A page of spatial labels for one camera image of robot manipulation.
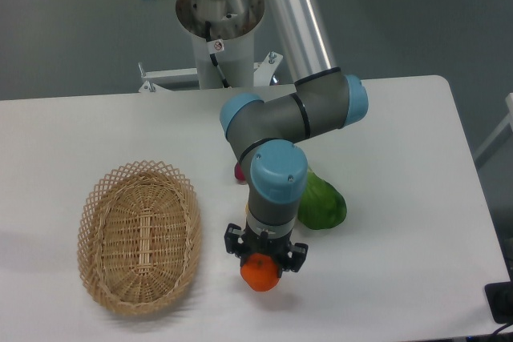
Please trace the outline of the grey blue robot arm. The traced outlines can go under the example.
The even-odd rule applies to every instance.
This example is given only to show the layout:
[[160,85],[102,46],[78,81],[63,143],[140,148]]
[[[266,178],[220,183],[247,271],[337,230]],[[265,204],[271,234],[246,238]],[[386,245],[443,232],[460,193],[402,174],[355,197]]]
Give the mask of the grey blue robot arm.
[[182,26],[205,45],[207,64],[224,88],[235,85],[221,66],[217,43],[252,32],[270,9],[296,90],[264,101],[243,93],[229,99],[220,123],[249,186],[246,224],[229,224],[228,253],[247,265],[267,256],[277,274],[297,272],[308,254],[291,243],[308,163],[299,142],[360,121],[368,110],[361,81],[336,65],[316,0],[177,0]]

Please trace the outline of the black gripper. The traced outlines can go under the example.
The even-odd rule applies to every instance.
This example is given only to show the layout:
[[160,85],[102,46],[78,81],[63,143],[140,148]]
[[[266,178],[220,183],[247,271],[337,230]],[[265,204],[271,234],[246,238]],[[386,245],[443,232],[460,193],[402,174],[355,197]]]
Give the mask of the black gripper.
[[277,277],[284,272],[299,272],[308,255],[306,243],[292,243],[289,230],[283,236],[271,236],[267,231],[255,232],[248,224],[245,229],[229,223],[224,233],[226,252],[240,260],[240,266],[254,253],[270,256],[277,264]]

